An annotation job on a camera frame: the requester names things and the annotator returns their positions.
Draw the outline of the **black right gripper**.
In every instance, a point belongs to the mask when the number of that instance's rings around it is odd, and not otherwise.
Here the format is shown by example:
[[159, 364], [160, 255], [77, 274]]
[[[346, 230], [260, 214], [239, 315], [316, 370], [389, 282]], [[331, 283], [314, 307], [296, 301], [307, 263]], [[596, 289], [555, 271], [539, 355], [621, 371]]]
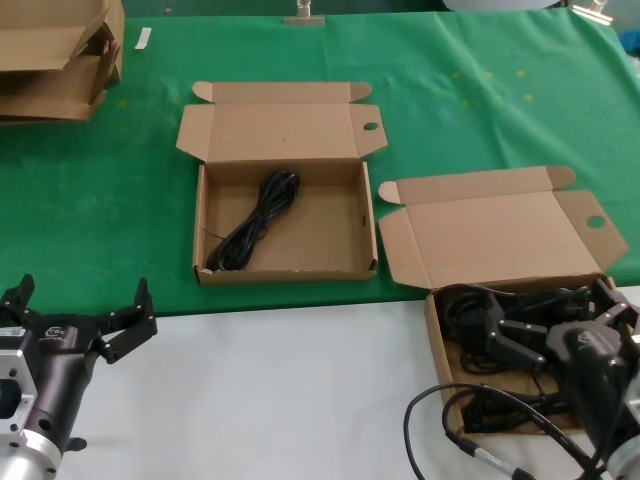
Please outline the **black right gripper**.
[[639, 373], [639, 307], [602, 279], [591, 287], [595, 320], [544, 326], [509, 320], [496, 296], [484, 301], [485, 353], [500, 364], [540, 373], [547, 357], [561, 392], [602, 456], [610, 456], [639, 434], [625, 397]]

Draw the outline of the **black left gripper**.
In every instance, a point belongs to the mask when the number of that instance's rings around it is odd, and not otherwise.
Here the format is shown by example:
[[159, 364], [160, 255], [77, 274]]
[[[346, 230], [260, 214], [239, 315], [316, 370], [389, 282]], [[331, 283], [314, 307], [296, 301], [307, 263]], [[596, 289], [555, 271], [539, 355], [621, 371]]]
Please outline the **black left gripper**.
[[60, 451], [81, 451], [87, 441], [74, 437], [72, 430], [98, 358], [94, 343], [99, 333], [97, 352], [108, 364], [123, 359], [158, 333], [148, 282], [145, 277], [139, 280], [131, 306], [100, 316], [98, 330], [82, 326], [81, 315], [28, 310], [34, 289], [33, 276], [25, 274], [17, 286], [4, 292], [0, 304], [1, 327], [27, 330], [29, 369], [37, 394], [26, 429], [44, 436]]

